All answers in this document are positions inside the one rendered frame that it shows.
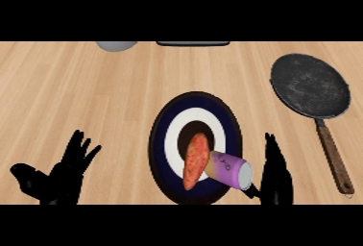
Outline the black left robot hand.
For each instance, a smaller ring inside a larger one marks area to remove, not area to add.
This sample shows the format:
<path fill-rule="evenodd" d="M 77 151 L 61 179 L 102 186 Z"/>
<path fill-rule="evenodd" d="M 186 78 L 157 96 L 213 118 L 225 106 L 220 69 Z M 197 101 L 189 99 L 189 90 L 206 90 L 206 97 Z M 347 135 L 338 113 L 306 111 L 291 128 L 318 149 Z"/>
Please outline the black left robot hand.
<path fill-rule="evenodd" d="M 65 152 L 51 174 L 45 174 L 27 163 L 17 163 L 11 172 L 20 190 L 40 201 L 42 205 L 74 206 L 79 204 L 85 173 L 102 146 L 89 150 L 92 140 L 77 130 L 70 138 Z"/>

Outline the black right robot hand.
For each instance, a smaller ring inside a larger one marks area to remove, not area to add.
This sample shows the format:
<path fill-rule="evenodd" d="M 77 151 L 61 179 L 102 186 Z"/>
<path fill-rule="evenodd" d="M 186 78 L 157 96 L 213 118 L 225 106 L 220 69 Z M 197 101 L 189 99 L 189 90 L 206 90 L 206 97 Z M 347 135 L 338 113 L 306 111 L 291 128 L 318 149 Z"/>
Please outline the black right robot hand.
<path fill-rule="evenodd" d="M 290 206 L 294 203 L 293 176 L 273 134 L 266 134 L 266 164 L 262 186 L 250 186 L 244 193 L 250 198 L 257 197 L 263 205 Z"/>

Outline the grey rounded object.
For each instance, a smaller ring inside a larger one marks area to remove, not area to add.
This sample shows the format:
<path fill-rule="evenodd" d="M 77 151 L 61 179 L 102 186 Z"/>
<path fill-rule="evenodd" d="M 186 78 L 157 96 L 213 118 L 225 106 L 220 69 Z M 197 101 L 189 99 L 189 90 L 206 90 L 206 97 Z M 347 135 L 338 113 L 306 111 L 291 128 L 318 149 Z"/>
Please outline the grey rounded object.
<path fill-rule="evenodd" d="M 126 51 L 136 44 L 136 41 L 99 41 L 98 46 L 108 52 Z"/>

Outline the purple can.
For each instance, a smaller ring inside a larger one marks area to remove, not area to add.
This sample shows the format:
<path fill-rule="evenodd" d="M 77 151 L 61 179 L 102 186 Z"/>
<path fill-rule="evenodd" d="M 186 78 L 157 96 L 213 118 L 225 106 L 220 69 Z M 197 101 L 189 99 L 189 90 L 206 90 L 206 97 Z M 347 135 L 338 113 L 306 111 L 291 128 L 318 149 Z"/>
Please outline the purple can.
<path fill-rule="evenodd" d="M 245 159 L 217 151 L 210 152 L 204 169 L 207 176 L 222 184 L 240 190 L 253 185 L 253 166 Z"/>

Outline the dark flat rectangular object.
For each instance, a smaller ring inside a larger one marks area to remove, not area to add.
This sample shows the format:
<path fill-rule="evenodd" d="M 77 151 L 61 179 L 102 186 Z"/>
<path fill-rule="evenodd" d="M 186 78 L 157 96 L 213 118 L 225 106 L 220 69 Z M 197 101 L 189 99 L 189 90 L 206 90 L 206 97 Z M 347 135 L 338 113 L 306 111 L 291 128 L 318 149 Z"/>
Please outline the dark flat rectangular object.
<path fill-rule="evenodd" d="M 161 46 L 226 46 L 229 41 L 157 41 Z"/>

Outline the dark blue and white plate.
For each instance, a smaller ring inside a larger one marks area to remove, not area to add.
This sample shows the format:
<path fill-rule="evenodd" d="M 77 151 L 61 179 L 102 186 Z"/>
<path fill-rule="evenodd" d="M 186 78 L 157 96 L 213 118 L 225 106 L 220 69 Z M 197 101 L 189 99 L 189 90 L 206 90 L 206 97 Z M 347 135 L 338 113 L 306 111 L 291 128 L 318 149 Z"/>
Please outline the dark blue and white plate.
<path fill-rule="evenodd" d="M 150 135 L 154 179 L 166 197 L 181 205 L 212 204 L 231 190 L 206 174 L 214 151 L 243 156 L 237 117 L 217 96 L 186 92 L 166 104 Z"/>

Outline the orange sweet potato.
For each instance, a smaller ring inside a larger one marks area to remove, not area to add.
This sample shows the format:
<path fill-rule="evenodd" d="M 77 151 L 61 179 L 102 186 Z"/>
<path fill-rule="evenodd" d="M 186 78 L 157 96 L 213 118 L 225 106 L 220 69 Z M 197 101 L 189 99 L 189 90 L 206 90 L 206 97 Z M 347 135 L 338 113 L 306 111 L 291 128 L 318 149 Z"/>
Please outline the orange sweet potato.
<path fill-rule="evenodd" d="M 198 133 L 192 137 L 185 158 L 183 186 L 186 190 L 192 190 L 200 181 L 209 158 L 209 139 L 204 133 Z"/>

